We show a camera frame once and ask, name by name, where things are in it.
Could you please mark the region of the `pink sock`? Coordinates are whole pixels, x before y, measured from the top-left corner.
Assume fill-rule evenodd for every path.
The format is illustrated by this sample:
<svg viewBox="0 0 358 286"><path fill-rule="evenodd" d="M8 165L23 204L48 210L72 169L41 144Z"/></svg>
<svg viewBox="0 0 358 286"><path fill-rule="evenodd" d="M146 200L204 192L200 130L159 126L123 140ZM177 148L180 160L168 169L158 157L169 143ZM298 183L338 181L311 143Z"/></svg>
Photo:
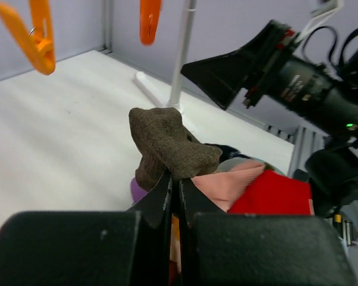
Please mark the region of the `pink sock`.
<svg viewBox="0 0 358 286"><path fill-rule="evenodd" d="M260 161L232 158L222 162L214 173L196 176L192 182L221 210L227 212L265 167Z"/></svg>

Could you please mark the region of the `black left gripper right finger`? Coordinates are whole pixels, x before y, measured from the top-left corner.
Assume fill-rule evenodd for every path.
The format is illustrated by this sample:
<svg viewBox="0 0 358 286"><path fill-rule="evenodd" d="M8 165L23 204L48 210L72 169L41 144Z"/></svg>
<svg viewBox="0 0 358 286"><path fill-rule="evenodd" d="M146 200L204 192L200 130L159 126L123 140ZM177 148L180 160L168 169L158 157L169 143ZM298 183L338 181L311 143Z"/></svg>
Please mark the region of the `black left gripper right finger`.
<svg viewBox="0 0 358 286"><path fill-rule="evenodd" d="M324 219L227 214L189 179L177 192L183 285L357 285Z"/></svg>

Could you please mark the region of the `red sock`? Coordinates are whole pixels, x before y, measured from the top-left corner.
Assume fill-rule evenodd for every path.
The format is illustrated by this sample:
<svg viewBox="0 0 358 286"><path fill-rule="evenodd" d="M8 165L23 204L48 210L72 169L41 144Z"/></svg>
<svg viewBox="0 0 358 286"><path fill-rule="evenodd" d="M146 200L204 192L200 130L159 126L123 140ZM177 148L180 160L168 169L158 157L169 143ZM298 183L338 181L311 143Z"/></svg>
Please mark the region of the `red sock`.
<svg viewBox="0 0 358 286"><path fill-rule="evenodd" d="M245 215L314 214L310 184L266 170L228 210Z"/></svg>

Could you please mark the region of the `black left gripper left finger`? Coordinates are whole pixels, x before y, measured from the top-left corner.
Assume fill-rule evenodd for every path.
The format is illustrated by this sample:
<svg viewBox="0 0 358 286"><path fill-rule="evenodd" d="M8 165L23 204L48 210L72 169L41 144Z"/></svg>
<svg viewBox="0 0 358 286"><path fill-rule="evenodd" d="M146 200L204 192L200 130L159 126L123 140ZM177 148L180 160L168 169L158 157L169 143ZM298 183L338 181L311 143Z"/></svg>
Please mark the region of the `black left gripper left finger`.
<svg viewBox="0 0 358 286"><path fill-rule="evenodd" d="M19 212L0 228L0 285L168 285L172 177L124 212Z"/></svg>

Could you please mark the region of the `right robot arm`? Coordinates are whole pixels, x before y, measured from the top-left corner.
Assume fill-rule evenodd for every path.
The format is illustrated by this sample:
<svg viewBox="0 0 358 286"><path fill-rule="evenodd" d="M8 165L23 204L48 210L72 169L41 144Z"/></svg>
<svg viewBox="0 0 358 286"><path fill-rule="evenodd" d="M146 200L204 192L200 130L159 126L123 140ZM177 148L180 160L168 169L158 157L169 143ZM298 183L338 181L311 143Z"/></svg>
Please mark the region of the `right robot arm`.
<svg viewBox="0 0 358 286"><path fill-rule="evenodd" d="M183 285L357 285L337 215L358 197L358 51L333 79L293 55L309 38L272 20L238 50L183 65L222 109L246 89L246 107L268 95L330 137L306 161L307 182L266 171L229 214L180 207Z"/></svg>

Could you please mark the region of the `navy sock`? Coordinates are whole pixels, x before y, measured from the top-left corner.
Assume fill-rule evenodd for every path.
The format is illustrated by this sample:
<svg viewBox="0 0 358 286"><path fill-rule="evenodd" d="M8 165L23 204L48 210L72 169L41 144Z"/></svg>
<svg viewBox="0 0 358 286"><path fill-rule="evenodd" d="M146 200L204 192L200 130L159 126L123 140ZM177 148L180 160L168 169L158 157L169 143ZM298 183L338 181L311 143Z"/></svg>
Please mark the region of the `navy sock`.
<svg viewBox="0 0 358 286"><path fill-rule="evenodd" d="M222 151L222 154L220 155L220 159L219 159L220 163L235 157L249 158L249 156L242 154L238 149L235 149L229 145L210 144L210 143L205 143L205 145L217 147Z"/></svg>

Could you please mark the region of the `orange argyle sock clothespin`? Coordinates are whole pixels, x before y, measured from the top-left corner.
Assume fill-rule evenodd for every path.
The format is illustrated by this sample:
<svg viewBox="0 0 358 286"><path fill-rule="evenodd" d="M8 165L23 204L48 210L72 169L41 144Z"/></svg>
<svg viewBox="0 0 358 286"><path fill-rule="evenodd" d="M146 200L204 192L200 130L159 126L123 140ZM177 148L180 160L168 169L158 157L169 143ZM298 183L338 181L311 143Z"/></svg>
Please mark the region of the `orange argyle sock clothespin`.
<svg viewBox="0 0 358 286"><path fill-rule="evenodd" d="M162 0L140 1L139 35L143 45L149 46L155 41L162 3Z"/></svg>

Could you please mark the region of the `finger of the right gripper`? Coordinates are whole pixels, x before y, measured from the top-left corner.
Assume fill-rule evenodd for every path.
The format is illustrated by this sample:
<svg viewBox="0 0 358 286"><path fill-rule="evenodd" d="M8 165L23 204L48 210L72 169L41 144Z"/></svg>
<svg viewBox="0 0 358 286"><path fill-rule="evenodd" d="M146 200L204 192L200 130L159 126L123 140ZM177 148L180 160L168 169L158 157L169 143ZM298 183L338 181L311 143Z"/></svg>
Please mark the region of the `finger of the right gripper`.
<svg viewBox="0 0 358 286"><path fill-rule="evenodd" d="M267 26L288 25L271 20L265 27ZM255 57L255 52L248 45L250 41L235 51L187 63L183 65L181 74L200 88L221 109L226 110L240 90L246 89L243 78Z"/></svg>

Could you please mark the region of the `white clothes rack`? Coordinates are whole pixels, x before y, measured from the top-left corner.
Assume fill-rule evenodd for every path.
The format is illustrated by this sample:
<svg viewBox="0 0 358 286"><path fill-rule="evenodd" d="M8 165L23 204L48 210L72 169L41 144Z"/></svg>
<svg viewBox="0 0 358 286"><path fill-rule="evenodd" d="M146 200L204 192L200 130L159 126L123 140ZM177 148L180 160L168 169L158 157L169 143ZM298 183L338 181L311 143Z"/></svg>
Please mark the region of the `white clothes rack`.
<svg viewBox="0 0 358 286"><path fill-rule="evenodd" d="M190 36L193 26L193 17L196 11L196 1L184 1L183 12L181 16L180 29L177 40L177 59L172 77L171 93L169 98L163 95L157 87L150 81L149 77L142 71L135 73L133 82L139 90L156 106L156 107L174 107L181 113L184 126L190 132L196 132L196 126L184 114L180 104L182 77L181 69L186 62L189 49Z"/></svg>

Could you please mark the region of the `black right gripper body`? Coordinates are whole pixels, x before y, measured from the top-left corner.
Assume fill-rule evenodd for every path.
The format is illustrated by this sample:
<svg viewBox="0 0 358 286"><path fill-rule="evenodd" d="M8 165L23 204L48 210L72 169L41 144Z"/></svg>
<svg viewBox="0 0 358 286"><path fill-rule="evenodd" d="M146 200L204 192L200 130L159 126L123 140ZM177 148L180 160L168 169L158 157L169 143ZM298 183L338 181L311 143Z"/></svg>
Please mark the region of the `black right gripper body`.
<svg viewBox="0 0 358 286"><path fill-rule="evenodd" d="M267 26L248 44L255 57L243 78L247 89L243 104L254 107L270 89L298 44L298 33L289 26Z"/></svg>

